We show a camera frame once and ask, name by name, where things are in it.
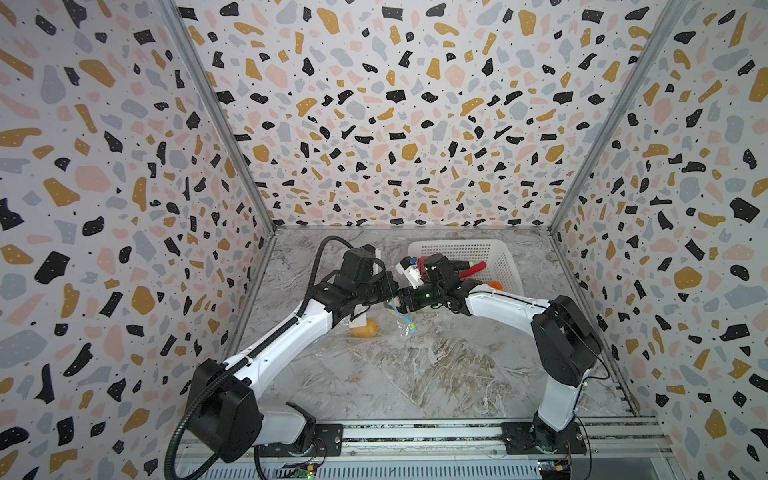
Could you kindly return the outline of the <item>yellow toy potato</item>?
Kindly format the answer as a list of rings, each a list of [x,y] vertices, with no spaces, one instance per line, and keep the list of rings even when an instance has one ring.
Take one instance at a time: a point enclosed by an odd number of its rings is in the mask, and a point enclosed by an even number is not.
[[[373,338],[379,333],[378,323],[367,318],[363,324],[350,326],[349,334],[354,338]]]

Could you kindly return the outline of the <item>clear zip top bag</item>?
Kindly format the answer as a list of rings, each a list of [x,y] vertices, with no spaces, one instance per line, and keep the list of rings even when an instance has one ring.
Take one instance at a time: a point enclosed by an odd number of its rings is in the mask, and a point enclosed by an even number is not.
[[[386,269],[393,273],[399,288],[402,288],[403,285],[398,283],[397,272],[394,269],[388,269],[387,267]],[[407,335],[414,329],[414,326],[412,325],[413,321],[407,317],[407,314],[403,315],[395,310],[395,298],[389,302],[380,303],[371,307],[358,306],[355,310],[354,317],[347,317],[342,321],[348,326],[348,329],[350,329],[350,326],[363,324],[367,318],[371,318],[378,323],[378,334],[392,333],[400,329],[401,331],[405,331],[405,335]]]

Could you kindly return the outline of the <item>white plastic basket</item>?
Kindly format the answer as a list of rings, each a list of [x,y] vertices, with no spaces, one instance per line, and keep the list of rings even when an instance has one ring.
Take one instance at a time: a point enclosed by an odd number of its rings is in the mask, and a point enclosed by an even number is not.
[[[413,257],[436,253],[441,253],[452,261],[484,262],[486,268],[474,274],[474,279],[484,283],[498,282],[505,292],[525,295],[513,256],[501,240],[422,240],[408,246],[408,254]]]

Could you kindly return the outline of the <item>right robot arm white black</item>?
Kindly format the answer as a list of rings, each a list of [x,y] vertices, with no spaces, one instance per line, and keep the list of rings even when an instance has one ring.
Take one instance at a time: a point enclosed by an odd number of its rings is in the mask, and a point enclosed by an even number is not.
[[[530,437],[542,451],[566,443],[575,428],[576,407],[586,380],[600,359],[602,345],[573,299],[541,300],[514,295],[483,283],[443,254],[403,258],[396,271],[409,285],[400,289],[394,308],[401,314],[446,308],[455,314],[495,320],[533,340],[547,381],[534,414]]]

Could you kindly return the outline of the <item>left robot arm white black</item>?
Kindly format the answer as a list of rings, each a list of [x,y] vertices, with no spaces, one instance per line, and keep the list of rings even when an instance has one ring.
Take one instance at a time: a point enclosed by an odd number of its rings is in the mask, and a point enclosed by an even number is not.
[[[174,468],[180,440],[191,433],[215,460],[230,463],[251,447],[282,445],[295,455],[311,449],[316,419],[286,403],[261,407],[258,401],[277,375],[320,337],[343,320],[353,320],[370,306],[392,300],[398,289],[377,249],[349,246],[341,266],[310,284],[299,306],[261,340],[223,362],[206,360],[194,371],[186,411],[166,454]]]

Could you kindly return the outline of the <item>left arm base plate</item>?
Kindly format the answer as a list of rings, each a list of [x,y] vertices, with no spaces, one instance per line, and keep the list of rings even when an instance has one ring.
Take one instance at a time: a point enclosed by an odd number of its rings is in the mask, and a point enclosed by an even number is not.
[[[257,451],[260,456],[266,458],[339,457],[343,439],[342,423],[319,423],[306,427],[293,443],[259,445]]]

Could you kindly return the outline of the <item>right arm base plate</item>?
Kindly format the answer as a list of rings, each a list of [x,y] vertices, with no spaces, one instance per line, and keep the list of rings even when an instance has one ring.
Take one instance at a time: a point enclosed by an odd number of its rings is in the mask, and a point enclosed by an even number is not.
[[[545,423],[503,422],[501,440],[508,455],[586,454],[585,436],[576,421],[555,431]]]

